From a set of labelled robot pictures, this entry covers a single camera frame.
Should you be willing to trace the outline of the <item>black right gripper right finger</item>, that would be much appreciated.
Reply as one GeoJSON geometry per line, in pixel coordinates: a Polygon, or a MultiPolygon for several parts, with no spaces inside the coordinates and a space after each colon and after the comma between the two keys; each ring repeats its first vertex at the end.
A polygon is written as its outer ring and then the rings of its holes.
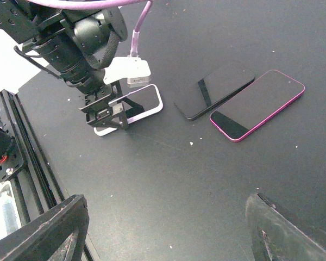
{"type": "Polygon", "coordinates": [[[246,220],[255,260],[326,260],[326,232],[264,194],[248,197],[246,220]]]}

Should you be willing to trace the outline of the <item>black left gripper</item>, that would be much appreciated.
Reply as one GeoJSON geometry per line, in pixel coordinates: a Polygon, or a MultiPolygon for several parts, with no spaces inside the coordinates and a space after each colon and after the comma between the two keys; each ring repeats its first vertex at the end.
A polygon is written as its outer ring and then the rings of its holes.
{"type": "Polygon", "coordinates": [[[125,97],[123,101],[131,106],[124,109],[122,102],[115,101],[123,95],[119,81],[101,87],[97,92],[85,96],[85,106],[80,110],[86,115],[86,123],[93,128],[128,127],[127,117],[144,113],[144,107],[125,97]]]}

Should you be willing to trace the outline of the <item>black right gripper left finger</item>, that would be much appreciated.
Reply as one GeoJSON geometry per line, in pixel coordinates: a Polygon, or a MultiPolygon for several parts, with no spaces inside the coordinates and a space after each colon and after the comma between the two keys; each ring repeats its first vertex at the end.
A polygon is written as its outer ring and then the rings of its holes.
{"type": "Polygon", "coordinates": [[[89,214],[73,195],[0,240],[0,260],[81,260],[89,214]]]}

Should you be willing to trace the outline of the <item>black bare phone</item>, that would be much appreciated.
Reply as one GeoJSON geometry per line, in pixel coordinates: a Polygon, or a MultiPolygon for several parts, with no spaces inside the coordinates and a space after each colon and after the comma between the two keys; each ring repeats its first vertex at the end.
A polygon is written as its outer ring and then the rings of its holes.
{"type": "Polygon", "coordinates": [[[184,118],[194,121],[234,97],[254,80],[253,71],[238,61],[232,61],[178,89],[174,105],[184,118]]]}

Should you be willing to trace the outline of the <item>magenta phone case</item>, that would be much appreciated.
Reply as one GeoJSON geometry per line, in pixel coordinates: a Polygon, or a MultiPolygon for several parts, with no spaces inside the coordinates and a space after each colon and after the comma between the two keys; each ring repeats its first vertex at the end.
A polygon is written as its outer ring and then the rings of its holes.
{"type": "Polygon", "coordinates": [[[305,85],[269,70],[210,115],[211,123],[230,141],[240,142],[300,98],[305,85]]]}

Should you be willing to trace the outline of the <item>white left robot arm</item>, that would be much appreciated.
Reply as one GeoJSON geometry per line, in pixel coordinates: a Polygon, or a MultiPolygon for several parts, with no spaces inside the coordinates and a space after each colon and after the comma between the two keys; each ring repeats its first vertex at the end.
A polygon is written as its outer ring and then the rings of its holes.
{"type": "Polygon", "coordinates": [[[128,37],[125,5],[129,1],[0,1],[0,29],[16,41],[19,56],[31,64],[46,60],[50,75],[84,94],[91,127],[126,129],[119,81],[104,81],[128,37]]]}

